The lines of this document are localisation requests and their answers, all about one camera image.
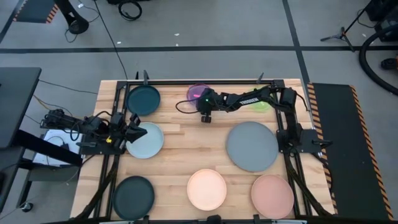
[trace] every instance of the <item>black desk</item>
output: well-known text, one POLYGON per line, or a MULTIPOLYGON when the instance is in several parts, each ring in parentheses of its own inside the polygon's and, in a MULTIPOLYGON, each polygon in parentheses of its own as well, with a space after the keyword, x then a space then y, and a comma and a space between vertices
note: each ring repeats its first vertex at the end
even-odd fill
POLYGON ((41 68, 0 68, 0 170, 5 176, 0 191, 0 212, 18 168, 34 168, 32 161, 22 158, 25 149, 81 165, 79 155, 19 130, 41 71, 41 68))

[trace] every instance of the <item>black floor line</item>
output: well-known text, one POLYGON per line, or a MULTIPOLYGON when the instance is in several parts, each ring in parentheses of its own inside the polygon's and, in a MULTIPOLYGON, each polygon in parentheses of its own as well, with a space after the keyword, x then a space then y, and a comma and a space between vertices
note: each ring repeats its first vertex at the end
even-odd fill
POLYGON ((293 45, 295 47, 298 65, 300 67, 301 75, 303 77, 303 82, 304 82, 304 84, 307 84, 310 82, 310 77, 308 76, 307 67, 305 66, 305 62, 304 62, 303 52, 300 48, 299 37, 297 36, 296 28, 294 26, 292 12, 290 11, 290 6, 289 6, 289 3, 287 2, 287 0, 282 0, 282 2, 283 2, 285 13, 286 13, 286 18, 287 18, 287 23, 288 23, 289 29, 290 29, 290 34, 292 35, 293 45))
MULTIPOLYGON (((346 46, 191 46, 191 47, 118 47, 118 52, 197 52, 197 51, 351 51, 346 46)), ((368 50, 398 50, 398 46, 370 46, 368 50)), ((59 54, 59 53, 106 53, 114 52, 112 47, 83 47, 57 49, 0 49, 0 54, 59 54)))
POLYGON ((19 8, 21 8, 22 3, 24 3, 25 0, 19 0, 18 3, 15 5, 14 10, 12 11, 10 17, 8 18, 6 24, 4 25, 4 27, 2 28, 2 31, 0 32, 0 44, 2 42, 2 40, 4 39, 4 37, 7 34, 8 29, 11 26, 12 20, 14 19, 15 15, 18 13, 19 8))

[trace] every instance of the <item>wooden tabletop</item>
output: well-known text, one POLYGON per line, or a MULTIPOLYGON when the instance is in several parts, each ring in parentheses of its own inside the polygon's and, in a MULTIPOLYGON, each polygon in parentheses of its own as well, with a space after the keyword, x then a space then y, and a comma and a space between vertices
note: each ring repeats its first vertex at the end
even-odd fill
MULTIPOLYGON (((286 87, 292 87, 298 94, 304 96, 299 79, 284 81, 286 87)), ((111 112, 116 82, 116 80, 101 82, 94 114, 104 110, 111 112)), ((120 158, 116 186, 132 175, 147 178, 155 189, 155 204, 148 214, 151 220, 205 219, 215 214, 221 215, 223 219, 252 219, 252 216, 258 212, 251 202, 251 186, 263 174, 278 175, 287 179, 283 155, 279 154, 275 163, 263 172, 247 172, 234 165, 228 157, 225 149, 226 137, 233 126, 245 121, 257 121, 275 133, 277 130, 275 110, 270 108, 265 112, 258 112, 249 105, 228 114, 222 111, 212 112, 212 122, 206 124, 200 122, 198 113, 182 114, 175 109, 177 102, 186 100, 188 85, 155 87, 161 95, 160 106, 155 113, 142 116, 140 119, 158 124, 162 128, 165 137, 164 146, 150 159, 136 159, 126 151, 120 158), (226 199, 216 210, 201 211, 188 199, 186 189, 188 180, 200 169, 213 169, 219 172, 226 182, 226 199)), ((240 94, 258 86, 210 85, 210 87, 218 93, 223 91, 240 94)), ((123 96, 124 94, 121 95, 119 107, 123 103, 123 96)), ((195 110, 189 103, 180 106, 181 110, 195 110)), ((312 128, 310 114, 305 111, 303 102, 299 98, 296 110, 297 119, 303 128, 312 128)), ((333 213, 322 164, 310 154, 301 154, 301 160, 307 187, 323 207, 333 213)), ((71 217, 78 215, 97 191, 102 161, 103 156, 95 156, 81 168, 71 217)), ((301 191, 297 191, 297 196, 300 210, 304 214, 301 191)), ((107 199, 108 191, 104 193, 101 216, 105 214, 107 199)), ((120 220, 114 211, 111 218, 120 220)))

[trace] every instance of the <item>orange and black striped edge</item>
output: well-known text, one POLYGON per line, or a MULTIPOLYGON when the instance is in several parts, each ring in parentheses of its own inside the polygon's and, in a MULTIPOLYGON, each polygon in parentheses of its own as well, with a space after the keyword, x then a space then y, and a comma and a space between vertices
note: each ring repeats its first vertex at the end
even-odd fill
POLYGON ((351 85, 350 85, 350 87, 351 87, 351 90, 353 91, 353 96, 354 96, 356 109, 358 110, 358 116, 359 116, 359 119, 361 120, 363 134, 364 134, 364 137, 366 139, 366 143, 368 145, 369 155, 371 156, 373 167, 374 167, 374 171, 375 171, 375 175, 376 175, 377 181, 379 182, 380 191, 381 191, 381 194, 383 196, 383 201, 384 201, 384 205, 386 207, 388 218, 390 220, 393 220, 394 217, 392 216, 390 203, 389 203, 388 198, 387 198, 386 188, 384 187, 383 181, 381 179, 381 173, 380 173, 380 170, 379 170, 379 166, 377 165, 376 157, 374 156, 374 151, 373 151, 373 147, 372 147, 372 143, 371 143, 371 138, 369 137, 368 129, 367 129, 366 123, 365 123, 365 119, 364 119, 363 114, 362 114, 362 109, 361 109, 361 106, 359 105, 358 96, 356 94, 355 88, 353 86, 351 86, 351 85))
MULTIPOLYGON (((310 100, 313 125, 315 127, 315 130, 317 130, 318 139, 323 140, 323 132, 322 132, 321 120, 319 118, 317 97, 315 96, 315 89, 314 89, 312 83, 307 84, 307 90, 308 90, 308 98, 310 100)), ((325 163, 327 165, 329 165, 328 156, 326 154, 326 149, 322 149, 322 159, 325 161, 325 163)), ((323 166, 323 171, 325 171, 326 181, 328 183, 329 190, 330 190, 330 187, 331 187, 330 171, 325 166, 323 166)), ((336 204, 336 200, 335 200, 335 194, 332 191, 330 192, 330 196, 331 196, 331 202, 333 204, 333 208, 335 209, 335 213, 338 214, 337 204, 336 204)))
POLYGON ((54 4, 54 7, 51 9, 50 14, 47 16, 46 24, 51 23, 52 19, 54 19, 55 13, 59 10, 58 6, 54 4))
POLYGON ((14 22, 17 21, 17 17, 18 17, 18 15, 19 15, 19 13, 21 12, 22 8, 25 6, 25 4, 26 4, 27 1, 28 1, 28 0, 25 0, 25 1, 22 3, 22 5, 21 5, 21 7, 19 8, 17 14, 15 14, 14 18, 12 19, 14 22))

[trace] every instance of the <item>gray floor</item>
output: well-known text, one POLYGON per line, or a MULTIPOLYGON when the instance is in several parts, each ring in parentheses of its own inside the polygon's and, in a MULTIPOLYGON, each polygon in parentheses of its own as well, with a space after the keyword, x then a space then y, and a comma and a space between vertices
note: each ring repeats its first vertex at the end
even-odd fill
MULTIPOLYGON (((70 0, 77 8, 77 0, 70 0)), ((91 0, 83 0, 93 7, 91 0)), ((289 0, 290 10, 301 46, 344 46, 344 42, 320 42, 319 39, 335 34, 347 26, 367 0, 289 0)), ((0 7, 0 30, 12 13, 17 0, 3 0, 0 7)), ((143 2, 139 21, 127 22, 120 18, 117 7, 98 1, 105 23, 118 47, 175 47, 268 45, 293 46, 284 6, 280 0, 152 0, 143 2)), ((77 9, 88 20, 95 12, 77 9)), ((371 24, 367 16, 361 21, 371 24)), ((100 19, 90 28, 67 43, 67 26, 60 13, 51 24, 13 22, 0 43, 1 49, 52 49, 112 47, 100 19)), ((349 33, 354 45, 361 45, 373 34, 372 29, 355 25, 349 33)), ((376 40, 373 45, 391 45, 376 40)), ((395 57, 393 51, 368 53, 372 68, 385 80, 398 86, 395 72, 383 72, 379 61, 395 57)), ((137 70, 146 69, 151 78, 256 78, 264 72, 265 78, 301 78, 294 51, 236 50, 199 52, 123 52, 121 59, 129 78, 137 70)), ((362 71, 358 53, 348 51, 303 52, 312 82, 354 85, 357 89, 364 117, 368 124, 379 167, 392 210, 398 216, 398 151, 395 134, 398 130, 396 111, 398 98, 373 83, 362 71)), ((123 71, 115 53, 48 53, 0 54, 2 67, 41 67, 40 79, 72 88, 98 91, 105 79, 123 79, 123 71)), ((76 93, 39 83, 35 94, 47 103, 68 108, 75 116, 91 114, 95 95, 76 93)), ((32 100, 27 114, 40 120, 46 109, 32 100)), ((43 133, 36 123, 24 119, 22 129, 39 135, 43 133)), ((76 179, 68 185, 36 183, 29 198, 35 208, 29 213, 13 211, 18 191, 25 176, 20 170, 10 199, 0 215, 0 223, 42 223, 66 220, 69 217, 76 188, 76 179)))

